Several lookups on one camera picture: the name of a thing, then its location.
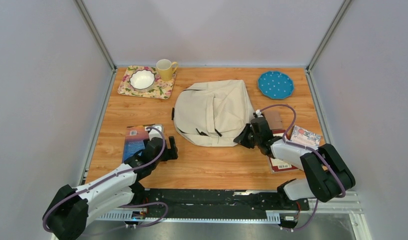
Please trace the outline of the blue sunset cover book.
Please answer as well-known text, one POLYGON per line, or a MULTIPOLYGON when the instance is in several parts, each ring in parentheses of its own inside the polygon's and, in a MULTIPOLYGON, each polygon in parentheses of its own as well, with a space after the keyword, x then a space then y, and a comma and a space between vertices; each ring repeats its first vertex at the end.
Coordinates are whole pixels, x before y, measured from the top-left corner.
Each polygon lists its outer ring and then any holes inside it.
POLYGON ((138 151, 145 149, 146 143, 149 141, 145 128, 152 125, 154 124, 128 126, 126 128, 122 162, 125 162, 138 151))

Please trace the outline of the cream canvas backpack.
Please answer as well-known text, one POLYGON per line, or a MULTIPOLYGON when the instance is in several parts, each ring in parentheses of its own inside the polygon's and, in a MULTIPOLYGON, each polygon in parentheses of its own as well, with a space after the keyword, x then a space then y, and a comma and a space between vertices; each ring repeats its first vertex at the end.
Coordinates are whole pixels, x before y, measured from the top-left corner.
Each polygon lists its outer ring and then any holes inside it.
POLYGON ((199 82, 179 94, 172 120, 196 146, 233 147, 254 111, 243 80, 199 82))

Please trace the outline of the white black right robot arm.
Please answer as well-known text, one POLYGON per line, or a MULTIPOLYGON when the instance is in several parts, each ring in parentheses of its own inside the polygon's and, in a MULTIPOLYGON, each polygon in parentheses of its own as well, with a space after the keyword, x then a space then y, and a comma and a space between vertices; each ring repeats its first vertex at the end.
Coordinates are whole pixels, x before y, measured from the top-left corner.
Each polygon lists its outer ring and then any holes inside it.
POLYGON ((257 117, 246 124, 234 142, 274 159, 280 159, 305 173, 303 179, 292 179, 277 187, 277 203, 288 210, 299 199, 317 199, 328 202, 343 198, 346 191, 356 185, 356 180, 336 148, 326 143, 311 147, 275 136, 264 117, 257 117))

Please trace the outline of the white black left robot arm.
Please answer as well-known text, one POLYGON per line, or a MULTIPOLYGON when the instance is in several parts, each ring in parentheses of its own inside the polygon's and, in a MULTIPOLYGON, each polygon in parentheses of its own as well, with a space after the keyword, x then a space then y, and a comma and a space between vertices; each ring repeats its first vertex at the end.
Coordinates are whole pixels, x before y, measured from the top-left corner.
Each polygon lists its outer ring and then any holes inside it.
POLYGON ((99 216, 124 205, 145 206, 144 186, 160 162, 178 158, 175 138, 149 140, 145 149, 127 158, 112 172, 84 185, 62 186, 42 217, 42 227, 60 240, 75 240, 99 216))

